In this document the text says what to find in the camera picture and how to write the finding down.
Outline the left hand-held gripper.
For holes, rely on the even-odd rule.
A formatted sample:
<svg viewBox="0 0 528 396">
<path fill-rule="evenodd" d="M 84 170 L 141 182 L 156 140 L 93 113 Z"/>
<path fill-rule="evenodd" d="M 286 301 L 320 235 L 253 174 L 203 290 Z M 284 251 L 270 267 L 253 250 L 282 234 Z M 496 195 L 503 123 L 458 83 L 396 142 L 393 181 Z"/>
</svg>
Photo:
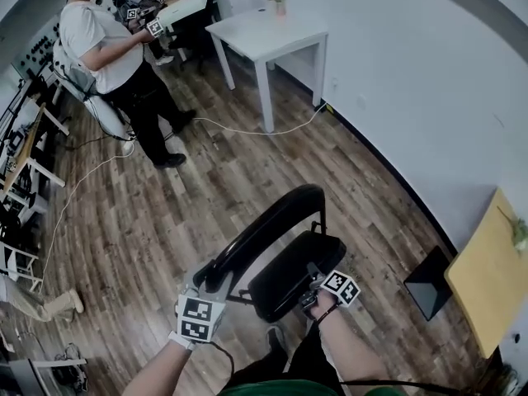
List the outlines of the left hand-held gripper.
<svg viewBox="0 0 528 396">
<path fill-rule="evenodd" d="M 210 293 L 202 284 L 209 263 L 202 262 L 184 275 L 183 289 L 176 304 L 177 334 L 191 342 L 211 342 L 224 315 L 233 272 L 229 271 L 219 289 Z"/>
</svg>

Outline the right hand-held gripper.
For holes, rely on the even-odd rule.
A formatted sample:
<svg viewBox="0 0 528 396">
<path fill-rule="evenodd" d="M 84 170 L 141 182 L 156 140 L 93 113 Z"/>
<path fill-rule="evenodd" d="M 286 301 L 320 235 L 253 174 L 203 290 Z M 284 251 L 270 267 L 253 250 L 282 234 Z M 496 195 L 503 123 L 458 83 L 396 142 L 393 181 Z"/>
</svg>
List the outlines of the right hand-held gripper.
<svg viewBox="0 0 528 396">
<path fill-rule="evenodd" d="M 299 298 L 299 305 L 304 311 L 317 303 L 317 293 L 320 289 L 332 294 L 337 300 L 337 305 L 345 308 L 350 307 L 361 292 L 352 277 L 343 272 L 332 270 L 326 276 L 322 276 L 322 272 L 313 262 L 307 264 L 307 270 L 311 280 L 309 290 Z"/>
</svg>

